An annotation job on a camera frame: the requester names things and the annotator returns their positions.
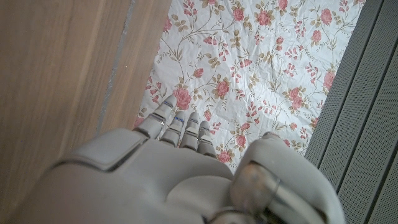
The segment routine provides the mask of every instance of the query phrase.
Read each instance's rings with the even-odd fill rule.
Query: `pink rose print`
[[[291,123],[289,126],[290,126],[291,130],[293,130],[293,131],[297,128],[297,124],[295,124],[295,123]]]
[[[198,68],[193,72],[193,76],[200,78],[203,75],[203,68]]]
[[[324,24],[329,25],[331,22],[331,13],[329,9],[322,10],[321,20]]]
[[[256,45],[259,44],[260,42],[262,42],[262,40],[264,40],[264,37],[259,36],[258,34],[256,34],[254,36],[254,39],[256,40]]]
[[[278,39],[276,39],[276,44],[282,44],[284,40],[285,40],[284,38],[278,37]]]
[[[144,118],[136,117],[136,121],[134,122],[134,127],[137,127],[144,121]]]
[[[238,9],[236,8],[233,12],[233,16],[235,18],[236,21],[242,21],[243,20],[243,10],[242,9]]]
[[[301,97],[296,97],[293,100],[293,109],[297,110],[301,107],[301,104],[303,103],[303,99]]]
[[[152,102],[157,103],[157,100],[159,99],[159,95],[156,95],[153,97]]]
[[[333,80],[335,79],[336,75],[333,72],[328,72],[323,79],[323,86],[330,90],[331,85],[333,84]]]
[[[188,90],[183,88],[178,88],[173,90],[174,96],[177,98],[177,107],[180,110],[187,110],[189,108],[188,104],[191,103],[191,96]]]
[[[204,39],[203,40],[204,41],[204,43],[206,43],[206,44],[213,44],[213,45],[217,45],[217,40],[214,38],[212,38],[212,37],[207,37],[206,39]]]
[[[248,128],[250,128],[250,124],[249,124],[249,123],[244,123],[244,124],[242,124],[242,126],[241,126],[241,129],[242,129],[242,130],[246,130],[246,129],[248,129]]]
[[[278,0],[278,6],[280,10],[284,10],[287,6],[287,0]]]
[[[244,137],[241,134],[237,135],[236,136],[236,144],[238,144],[239,146],[244,147],[244,145],[246,144],[246,137]]]
[[[192,13],[188,9],[184,9],[184,14],[188,16],[192,16]]]
[[[315,130],[315,127],[316,127],[317,124],[318,124],[318,120],[319,120],[319,118],[311,118],[310,127],[312,128],[312,131]]]
[[[312,34],[312,40],[316,45],[319,44],[319,41],[321,41],[322,38],[322,33],[319,30],[315,30]]]
[[[285,144],[286,144],[287,147],[290,147],[289,140],[285,139],[284,142],[285,142]]]
[[[249,59],[244,59],[243,62],[240,63],[241,68],[249,66],[253,61]]]
[[[203,115],[204,115],[204,117],[206,118],[207,121],[210,121],[210,119],[211,119],[210,110],[206,110]]]
[[[230,151],[226,151],[226,150],[221,150],[221,153],[220,154],[218,154],[217,155],[217,159],[220,161],[220,162],[232,162],[232,158],[231,158],[231,155],[232,155],[233,153],[232,152],[230,152]]]
[[[262,26],[271,24],[271,19],[269,18],[267,12],[264,10],[261,10],[260,14],[257,15],[257,19],[258,19],[260,25],[262,25]]]
[[[172,23],[169,17],[166,18],[166,23],[164,24],[163,27],[163,32],[167,32],[168,30],[170,30],[172,28]]]
[[[227,81],[222,81],[216,86],[216,92],[218,96],[225,96],[229,91],[229,86]]]
[[[313,120],[313,126],[314,127],[316,127],[317,126],[317,124],[318,124],[318,120],[319,120],[319,118],[315,118],[314,120]]]
[[[299,96],[300,89],[298,87],[294,88],[289,92],[289,99],[294,100]]]

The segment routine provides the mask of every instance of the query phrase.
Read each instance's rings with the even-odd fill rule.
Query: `white fabric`
[[[174,94],[232,170],[266,131],[304,154],[363,4],[173,0],[136,124]]]

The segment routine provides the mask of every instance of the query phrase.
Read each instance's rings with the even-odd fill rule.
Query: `perforated metal panel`
[[[398,156],[387,176],[369,223],[398,223]]]
[[[398,38],[398,5],[384,1],[319,170],[338,190]]]
[[[324,109],[316,127],[305,157],[319,167],[330,136],[344,104],[351,82],[368,44],[374,23],[379,14],[382,0],[367,0],[359,16],[353,35],[351,36],[342,63],[338,68],[333,86],[326,99]]]
[[[398,49],[391,60],[338,194],[348,223],[364,223],[369,219],[384,183],[383,178],[390,169],[390,160],[395,157],[397,137]]]

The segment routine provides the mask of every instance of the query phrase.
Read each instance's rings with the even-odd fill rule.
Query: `floral fabric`
[[[364,0],[173,0],[136,125],[170,94],[237,168],[273,131],[304,154]]]

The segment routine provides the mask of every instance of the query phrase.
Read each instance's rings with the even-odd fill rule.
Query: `wood grain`
[[[134,127],[170,5],[171,1],[136,1],[101,133]]]
[[[136,0],[102,130],[134,123],[170,2]],[[0,222],[95,135],[130,3],[0,2]]]

